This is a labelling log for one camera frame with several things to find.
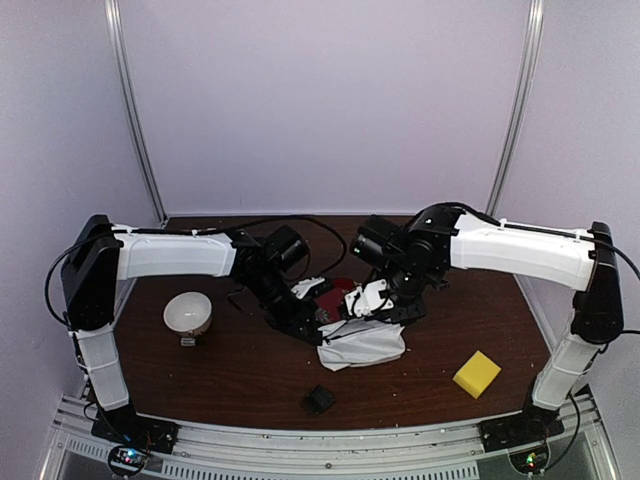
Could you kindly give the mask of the white zipper pouch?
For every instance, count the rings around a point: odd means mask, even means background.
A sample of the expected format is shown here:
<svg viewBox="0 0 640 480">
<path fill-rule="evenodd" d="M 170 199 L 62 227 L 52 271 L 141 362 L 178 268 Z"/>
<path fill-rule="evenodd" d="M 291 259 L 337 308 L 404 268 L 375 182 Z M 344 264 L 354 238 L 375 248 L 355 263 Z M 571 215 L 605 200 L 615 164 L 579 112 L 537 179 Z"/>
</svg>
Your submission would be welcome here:
<svg viewBox="0 0 640 480">
<path fill-rule="evenodd" d="M 406 350 L 404 327 L 380 321 L 343 320 L 320 328 L 316 348 L 322 366 L 336 372 L 398 360 Z"/>
</svg>

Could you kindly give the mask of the black clipper guard comb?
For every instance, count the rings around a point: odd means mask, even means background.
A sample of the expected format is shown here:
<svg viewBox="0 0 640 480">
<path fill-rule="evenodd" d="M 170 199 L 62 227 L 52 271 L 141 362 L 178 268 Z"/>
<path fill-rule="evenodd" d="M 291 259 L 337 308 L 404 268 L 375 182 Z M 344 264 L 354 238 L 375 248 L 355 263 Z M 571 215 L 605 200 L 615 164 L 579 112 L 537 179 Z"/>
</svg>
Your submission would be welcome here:
<svg viewBox="0 0 640 480">
<path fill-rule="evenodd" d="M 307 415 L 317 416 L 329 410 L 334 403 L 332 392 L 322 385 L 316 385 L 302 398 L 301 408 Z"/>
</svg>

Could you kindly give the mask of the yellow sponge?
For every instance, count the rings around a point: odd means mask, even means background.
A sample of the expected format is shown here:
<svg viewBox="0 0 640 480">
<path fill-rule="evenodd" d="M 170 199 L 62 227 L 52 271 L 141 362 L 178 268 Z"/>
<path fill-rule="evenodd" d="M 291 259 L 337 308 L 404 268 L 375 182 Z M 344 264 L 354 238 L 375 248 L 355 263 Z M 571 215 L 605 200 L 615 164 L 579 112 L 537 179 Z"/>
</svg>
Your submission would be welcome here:
<svg viewBox="0 0 640 480">
<path fill-rule="evenodd" d="M 472 398 L 478 399 L 500 372 L 500 366 L 477 350 L 455 373 L 453 381 Z"/>
</svg>

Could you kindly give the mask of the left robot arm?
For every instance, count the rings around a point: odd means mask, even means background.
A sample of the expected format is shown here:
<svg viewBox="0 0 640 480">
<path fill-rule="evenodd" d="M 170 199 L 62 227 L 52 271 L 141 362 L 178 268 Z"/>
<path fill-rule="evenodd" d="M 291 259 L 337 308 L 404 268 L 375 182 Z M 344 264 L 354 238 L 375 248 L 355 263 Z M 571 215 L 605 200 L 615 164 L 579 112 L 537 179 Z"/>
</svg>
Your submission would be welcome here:
<svg viewBox="0 0 640 480">
<path fill-rule="evenodd" d="M 248 289 L 277 331 L 310 345 L 322 336 L 317 306 L 295 294 L 284 274 L 309 252 L 294 229 L 282 225 L 255 238 L 242 228 L 170 231 L 118 226 L 94 215 L 75 243 L 56 258 L 65 309 L 55 319 L 72 335 L 106 429 L 123 444 L 137 442 L 144 424 L 130 399 L 114 336 L 115 290 L 142 277 L 229 277 Z"/>
</svg>

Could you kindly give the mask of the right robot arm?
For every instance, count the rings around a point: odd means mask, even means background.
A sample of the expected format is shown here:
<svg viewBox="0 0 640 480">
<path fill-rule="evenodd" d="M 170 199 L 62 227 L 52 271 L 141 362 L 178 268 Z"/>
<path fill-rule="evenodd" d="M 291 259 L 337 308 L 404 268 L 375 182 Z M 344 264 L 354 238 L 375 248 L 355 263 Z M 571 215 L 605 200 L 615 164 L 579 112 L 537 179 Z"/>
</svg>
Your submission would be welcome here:
<svg viewBox="0 0 640 480">
<path fill-rule="evenodd" d="M 589 229 L 551 229 L 496 220 L 459 202 L 419 211 L 404 225 L 378 215 L 357 230 L 351 253 L 377 277 L 344 300 L 351 318 L 406 323 L 424 316 L 426 287 L 440 288 L 450 269 L 480 269 L 550 281 L 574 292 L 573 315 L 544 369 L 530 404 L 513 419 L 519 440 L 535 440 L 551 424 L 595 358 L 624 329 L 617 253 L 602 222 Z"/>
</svg>

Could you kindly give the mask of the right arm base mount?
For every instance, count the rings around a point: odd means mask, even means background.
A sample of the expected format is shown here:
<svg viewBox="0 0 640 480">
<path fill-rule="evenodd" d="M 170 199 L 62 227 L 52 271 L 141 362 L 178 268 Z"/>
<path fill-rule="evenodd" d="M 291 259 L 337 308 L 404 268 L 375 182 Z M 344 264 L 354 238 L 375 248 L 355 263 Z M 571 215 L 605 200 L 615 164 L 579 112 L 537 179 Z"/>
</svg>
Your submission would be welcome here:
<svg viewBox="0 0 640 480">
<path fill-rule="evenodd" d="M 543 442 L 565 431 L 558 410 L 531 406 L 521 412 L 478 424 L 484 451 L 494 452 L 522 445 Z"/>
</svg>

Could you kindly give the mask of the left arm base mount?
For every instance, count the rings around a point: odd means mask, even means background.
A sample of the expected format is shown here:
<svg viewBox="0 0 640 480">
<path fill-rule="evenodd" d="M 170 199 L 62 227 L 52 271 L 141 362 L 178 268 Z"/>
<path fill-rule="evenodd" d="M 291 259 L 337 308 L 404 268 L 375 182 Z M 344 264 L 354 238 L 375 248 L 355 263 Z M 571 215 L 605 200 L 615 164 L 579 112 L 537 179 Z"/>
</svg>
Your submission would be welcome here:
<svg viewBox="0 0 640 480">
<path fill-rule="evenodd" d="M 144 417 L 131 409 L 99 409 L 91 435 L 140 451 L 171 454 L 178 429 L 174 422 Z"/>
</svg>

